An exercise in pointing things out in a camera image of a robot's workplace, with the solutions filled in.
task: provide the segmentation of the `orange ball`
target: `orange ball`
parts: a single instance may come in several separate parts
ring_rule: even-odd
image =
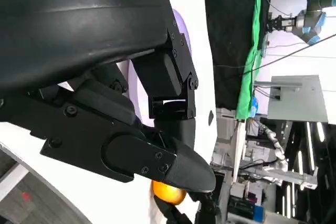
[[[179,205],[184,200],[186,191],[178,189],[161,182],[153,181],[153,192],[161,200]]]

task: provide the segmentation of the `black cable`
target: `black cable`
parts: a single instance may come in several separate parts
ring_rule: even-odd
[[[249,166],[244,167],[244,169],[242,169],[242,170],[246,170],[246,169],[249,169],[249,168],[252,168],[252,167],[256,167],[256,166],[259,166],[259,165],[262,165],[262,166],[272,165],[272,164],[274,164],[276,161],[277,161],[277,159],[276,159],[276,160],[273,160],[273,161],[271,161],[271,162],[263,162],[263,163],[261,163],[261,164],[249,165]]]
[[[270,6],[272,6],[272,7],[273,7],[275,10],[277,10],[278,12],[280,12],[280,13],[286,15],[286,16],[290,16],[289,14],[280,11],[278,8],[276,8],[274,5],[272,5],[271,2],[270,2],[270,0],[267,0],[267,2],[269,3]]]
[[[269,65],[271,65],[271,64],[273,64],[273,63],[275,63],[275,62],[278,62],[278,61],[281,61],[281,60],[283,60],[283,59],[285,59],[285,58],[288,58],[288,57],[290,57],[290,56],[292,56],[292,55],[294,55],[294,54],[297,54],[298,52],[304,51],[304,50],[307,49],[307,48],[310,48],[310,47],[313,47],[313,46],[315,46],[315,45],[318,45],[319,43],[322,43],[322,42],[324,42],[324,41],[326,41],[326,40],[328,40],[328,39],[331,39],[331,38],[333,38],[333,37],[335,37],[335,36],[336,36],[336,34],[333,34],[333,35],[331,35],[331,36],[329,36],[329,37],[327,37],[327,38],[325,38],[325,39],[322,39],[322,40],[316,42],[315,44],[308,45],[308,46],[303,47],[303,48],[301,48],[301,49],[299,49],[299,50],[296,50],[296,51],[294,51],[294,52],[291,52],[290,54],[285,55],[285,56],[283,56],[283,57],[281,57],[281,58],[279,58],[279,59],[276,59],[276,60],[274,60],[274,61],[271,61],[271,62],[269,62],[269,63],[267,63],[267,64],[265,64],[265,65],[261,65],[261,66],[255,68],[255,69],[251,69],[251,70],[249,70],[249,71],[247,71],[247,72],[244,72],[244,73],[242,73],[242,74],[236,74],[236,75],[230,76],[230,77],[226,78],[226,80],[231,79],[231,78],[236,77],[236,76],[243,76],[243,75],[245,75],[245,74],[254,72],[254,71],[256,71],[256,70],[258,70],[258,69],[260,69],[260,68],[269,66]]]
[[[264,93],[263,91],[259,90],[259,89],[255,89],[255,91],[257,91],[258,93],[262,94],[263,96],[265,97],[268,97],[268,98],[272,98],[272,99],[276,99],[275,97],[272,97],[271,95],[267,94],[267,93]]]
[[[277,45],[274,47],[267,47],[266,49],[270,49],[270,48],[277,48],[277,47],[292,47],[292,46],[296,46],[296,45],[300,45],[300,44],[305,44],[304,42],[298,42],[298,43],[293,43],[293,44],[289,44],[289,45]]]
[[[262,165],[262,164],[265,162],[262,158],[260,158],[260,159],[257,159],[257,160],[254,160],[254,161],[250,162],[249,164],[246,164],[246,165],[240,167],[239,169],[245,169],[246,166],[249,166],[249,165],[251,165],[251,164],[254,164],[254,163],[257,162],[257,161],[262,161],[261,163],[259,163],[259,165]]]
[[[237,67],[236,66],[230,66],[230,65],[214,65],[214,66],[215,67],[223,67],[223,68],[244,68],[246,66],[251,65],[252,63],[254,64],[254,61],[255,61],[256,57],[257,57],[257,55],[255,55],[254,58],[249,63],[247,63],[245,65],[242,65],[242,66],[237,66]]]

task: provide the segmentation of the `robotic arm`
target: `robotic arm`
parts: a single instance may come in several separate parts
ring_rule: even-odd
[[[42,155],[124,183],[214,189],[193,150],[198,79],[169,0],[1,2],[0,121],[44,140]],[[155,128],[122,95],[115,63],[127,59]]]
[[[271,19],[268,23],[268,32],[283,30],[313,45],[320,40],[319,34],[326,19],[323,9],[331,6],[336,6],[336,0],[307,0],[307,9],[302,10],[298,16],[293,18],[278,16]]]

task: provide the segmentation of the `gray panel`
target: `gray panel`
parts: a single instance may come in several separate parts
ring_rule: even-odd
[[[269,119],[289,121],[328,122],[326,105],[319,76],[276,76],[272,82],[301,82],[301,88],[282,87],[280,101],[269,99]],[[278,95],[271,89],[270,95]]]

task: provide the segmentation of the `ceiling light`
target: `ceiling light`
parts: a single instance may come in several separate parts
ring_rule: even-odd
[[[282,197],[282,216],[285,216],[285,197]]]
[[[295,205],[295,184],[292,183],[292,204]]]
[[[307,124],[307,139],[308,139],[308,149],[309,149],[309,159],[310,159],[310,168],[311,170],[315,170],[315,162],[314,162],[314,155],[313,155],[313,145],[311,141],[311,133],[310,133],[310,124]]]
[[[303,164],[302,164],[302,152],[298,153],[298,161],[299,161],[299,173],[303,175]]]
[[[287,202],[287,218],[290,219],[291,214],[290,214],[290,209],[292,206],[290,205],[290,186],[288,185],[286,188],[287,191],[287,197],[286,197],[286,202]]]
[[[318,122],[316,125],[317,125],[317,132],[319,133],[320,141],[323,142],[325,137],[324,137],[324,131],[323,131],[322,123]]]

